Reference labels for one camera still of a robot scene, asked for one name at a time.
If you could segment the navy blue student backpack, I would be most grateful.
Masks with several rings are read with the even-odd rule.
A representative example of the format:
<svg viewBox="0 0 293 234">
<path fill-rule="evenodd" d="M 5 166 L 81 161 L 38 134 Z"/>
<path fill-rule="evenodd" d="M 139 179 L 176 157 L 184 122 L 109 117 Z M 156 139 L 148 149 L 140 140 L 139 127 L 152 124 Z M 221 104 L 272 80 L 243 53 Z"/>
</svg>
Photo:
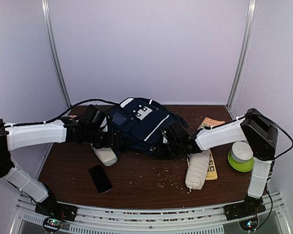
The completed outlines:
<svg viewBox="0 0 293 234">
<path fill-rule="evenodd" d="M 124 148 L 150 156 L 155 156 L 157 143 L 163 142 L 162 129 L 174 123 L 182 130 L 189 127 L 181 116 L 152 99 L 142 97 L 129 97 L 108 109 L 107 113 L 112 117 L 110 127 L 121 131 L 131 143 Z"/>
</svg>

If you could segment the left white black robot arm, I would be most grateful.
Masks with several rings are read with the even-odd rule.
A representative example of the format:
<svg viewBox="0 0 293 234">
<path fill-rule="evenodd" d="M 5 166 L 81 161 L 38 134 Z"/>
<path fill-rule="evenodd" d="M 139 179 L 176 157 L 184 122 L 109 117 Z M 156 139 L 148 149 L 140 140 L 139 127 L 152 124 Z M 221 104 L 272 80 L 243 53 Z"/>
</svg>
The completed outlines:
<svg viewBox="0 0 293 234">
<path fill-rule="evenodd" d="M 52 191 L 14 163 L 10 152 L 45 143 L 88 142 L 96 149 L 120 146 L 124 140 L 111 124 L 112 116 L 94 105 L 80 116 L 44 122 L 6 124 L 0 119 L 0 178 L 27 193 L 49 216 L 57 216 L 61 209 Z"/>
</svg>

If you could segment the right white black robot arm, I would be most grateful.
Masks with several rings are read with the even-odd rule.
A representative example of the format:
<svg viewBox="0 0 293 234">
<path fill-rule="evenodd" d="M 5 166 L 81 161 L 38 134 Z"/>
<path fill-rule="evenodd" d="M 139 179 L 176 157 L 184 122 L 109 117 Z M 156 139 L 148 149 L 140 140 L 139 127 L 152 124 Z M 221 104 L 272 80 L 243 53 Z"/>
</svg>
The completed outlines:
<svg viewBox="0 0 293 234">
<path fill-rule="evenodd" d="M 217 126 L 199 128 L 189 134 L 178 123 L 160 130 L 156 146 L 159 156 L 173 157 L 178 153 L 189 155 L 185 184 L 190 190 L 200 190 L 207 175 L 209 150 L 216 146 L 232 144 L 232 158 L 253 159 L 250 184 L 244 201 L 225 206 L 226 212 L 251 215 L 263 208 L 263 193 L 272 175 L 278 137 L 277 125 L 255 108 L 248 109 L 241 117 Z"/>
</svg>

